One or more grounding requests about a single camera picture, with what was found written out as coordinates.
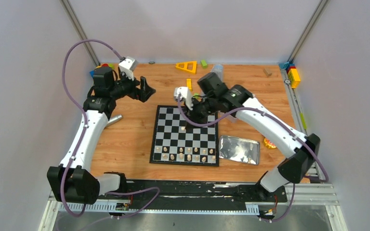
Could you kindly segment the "yellow triangle block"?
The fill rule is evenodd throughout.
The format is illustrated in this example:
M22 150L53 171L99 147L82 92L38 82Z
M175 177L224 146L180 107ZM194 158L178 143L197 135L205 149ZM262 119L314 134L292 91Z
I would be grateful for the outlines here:
M186 61L175 64L177 70L185 71L187 73L197 73L197 61Z

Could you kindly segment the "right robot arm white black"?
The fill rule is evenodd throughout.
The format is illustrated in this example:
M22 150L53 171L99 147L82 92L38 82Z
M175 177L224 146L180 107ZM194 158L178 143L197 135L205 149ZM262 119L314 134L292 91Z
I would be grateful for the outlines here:
M267 110L254 95L241 85L228 88L219 76L210 72L197 81L203 91L201 100L196 99L187 87L174 90L178 105L185 105L180 113L189 125L207 127L207 117L222 112L252 126L269 139L285 156L273 170L264 173L256 187L257 197L268 201L275 191L288 183L299 183L312 166L318 162L320 138L316 134L305 135Z

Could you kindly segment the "toy car red blue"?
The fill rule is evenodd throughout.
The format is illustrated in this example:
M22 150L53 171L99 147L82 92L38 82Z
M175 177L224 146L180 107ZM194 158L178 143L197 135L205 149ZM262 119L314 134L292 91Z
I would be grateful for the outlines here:
M268 138L264 138L264 146L268 149L276 149L277 146L274 145Z

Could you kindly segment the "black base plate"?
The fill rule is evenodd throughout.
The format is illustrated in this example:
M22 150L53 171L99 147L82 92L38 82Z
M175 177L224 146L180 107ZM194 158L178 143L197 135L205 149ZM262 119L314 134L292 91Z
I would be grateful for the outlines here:
M134 196L103 195L100 199L127 199L132 209L151 204L147 209L193 211L242 211L246 203L273 206L286 203L285 187L275 192L259 190L255 183L179 180L128 180L125 192L143 191Z

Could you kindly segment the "stacked coloured bricks right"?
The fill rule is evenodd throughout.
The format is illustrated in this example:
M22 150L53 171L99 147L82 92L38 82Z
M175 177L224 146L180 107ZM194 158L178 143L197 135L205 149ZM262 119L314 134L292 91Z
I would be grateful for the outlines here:
M296 89L299 86L301 79L295 64L290 62L284 62L279 63L278 66L280 70L286 71L288 76L288 84L290 84L291 88Z

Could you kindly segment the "yellow curved block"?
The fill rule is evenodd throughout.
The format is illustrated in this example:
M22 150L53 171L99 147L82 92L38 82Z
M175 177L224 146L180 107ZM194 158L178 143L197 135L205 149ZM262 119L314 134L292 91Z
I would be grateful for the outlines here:
M187 87L190 91L193 91L193 88L192 88L192 79L190 79L190 78L187 78L187 79L186 79L186 87Z

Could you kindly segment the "folding chess board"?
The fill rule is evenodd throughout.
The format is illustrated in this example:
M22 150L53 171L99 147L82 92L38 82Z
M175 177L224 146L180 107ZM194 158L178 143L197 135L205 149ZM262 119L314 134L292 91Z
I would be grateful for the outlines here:
M177 106L173 105L158 105L156 110L156 119L154 125L153 141L150 151L149 162L152 164L174 164L188 166L219 166L219 125L214 124L208 127L201 127L194 132L181 131L181 127L185 126L186 120L181 116ZM163 147L167 147L168 151L164 152ZM179 148L183 148L182 154L184 159L179 158ZM187 148L191 148L191 153L187 153ZM207 149L207 153L203 154L202 150ZM214 149L213 154L209 154L209 149ZM168 159L163 160L162 154L167 154ZM174 160L170 159L170 155L175 156ZM187 155L192 155L192 161L187 161ZM194 156L198 155L199 160L195 160ZM206 162L202 162L202 157L207 157ZM211 157L216 156L216 161L212 161Z

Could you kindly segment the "silver metal cylinder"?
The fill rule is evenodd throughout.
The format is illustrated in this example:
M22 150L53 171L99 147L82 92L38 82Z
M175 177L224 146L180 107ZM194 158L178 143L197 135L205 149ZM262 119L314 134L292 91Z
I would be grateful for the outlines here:
M122 115L116 115L116 116L113 116L113 117L111 117L111 118L109 119L109 121L108 121L108 123L107 123L106 127L109 127L109 126L111 126L111 125L113 125L113 124L115 124L115 123L117 123L117 122L121 121L122 119L123 119L123 116L122 116Z

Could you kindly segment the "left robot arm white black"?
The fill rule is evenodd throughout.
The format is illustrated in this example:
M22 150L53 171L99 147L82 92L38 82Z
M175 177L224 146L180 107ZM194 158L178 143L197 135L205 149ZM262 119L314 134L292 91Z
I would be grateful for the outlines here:
M110 192L122 199L128 194L123 173L91 174L91 163L99 138L110 121L116 101L123 97L146 102L156 90L144 76L129 78L118 68L99 67L93 71L93 86L80 107L82 119L69 151L57 167L49 167L48 182L57 201L92 205L100 195Z

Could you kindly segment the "tin box with dark pieces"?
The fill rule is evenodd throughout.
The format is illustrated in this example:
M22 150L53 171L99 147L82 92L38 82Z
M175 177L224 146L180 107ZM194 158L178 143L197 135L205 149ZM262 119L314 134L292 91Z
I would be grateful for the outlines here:
M230 122L232 122L232 123L236 123L236 122L238 121L238 119L237 119L236 117L232 116L232 115L228 115L226 118L227 118Z

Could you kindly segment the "green cube back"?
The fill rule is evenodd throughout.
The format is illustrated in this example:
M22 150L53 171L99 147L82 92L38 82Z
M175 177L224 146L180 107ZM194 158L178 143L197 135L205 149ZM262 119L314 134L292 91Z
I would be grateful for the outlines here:
M201 67L202 67L203 69L208 68L208 64L207 64L207 62L206 62L205 60L200 60L200 64L201 64Z

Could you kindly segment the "coloured blocks left corner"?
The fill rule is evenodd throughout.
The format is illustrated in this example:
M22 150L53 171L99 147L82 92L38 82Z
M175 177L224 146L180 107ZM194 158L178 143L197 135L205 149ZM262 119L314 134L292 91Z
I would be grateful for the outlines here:
M100 64L99 66L97 66L94 70L90 71L90 76L93 78L93 75L94 75L94 71L98 68L101 68L101 67L110 67L112 70L115 70L115 66L113 64L108 64L108 63L104 63L104 64Z

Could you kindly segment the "brown wooden block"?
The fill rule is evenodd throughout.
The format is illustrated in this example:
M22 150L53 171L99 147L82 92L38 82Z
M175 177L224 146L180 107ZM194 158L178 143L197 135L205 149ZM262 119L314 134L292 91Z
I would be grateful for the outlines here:
M263 69L263 72L264 74L267 76L267 77L270 77L272 76L273 72L269 69L269 68L264 68Z

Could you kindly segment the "bubble-wrapped blue metronome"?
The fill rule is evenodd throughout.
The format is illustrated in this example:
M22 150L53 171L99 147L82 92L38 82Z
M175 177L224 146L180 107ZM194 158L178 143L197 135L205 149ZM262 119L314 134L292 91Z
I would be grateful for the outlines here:
M221 64L215 64L211 69L212 73L215 73L221 81L224 79L224 67Z

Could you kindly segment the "tin lid with light pieces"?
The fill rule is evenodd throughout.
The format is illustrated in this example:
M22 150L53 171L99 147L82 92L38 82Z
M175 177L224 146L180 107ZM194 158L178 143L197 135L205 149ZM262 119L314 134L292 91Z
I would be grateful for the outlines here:
M260 143L258 141L223 135L219 139L219 157L249 165L259 165Z

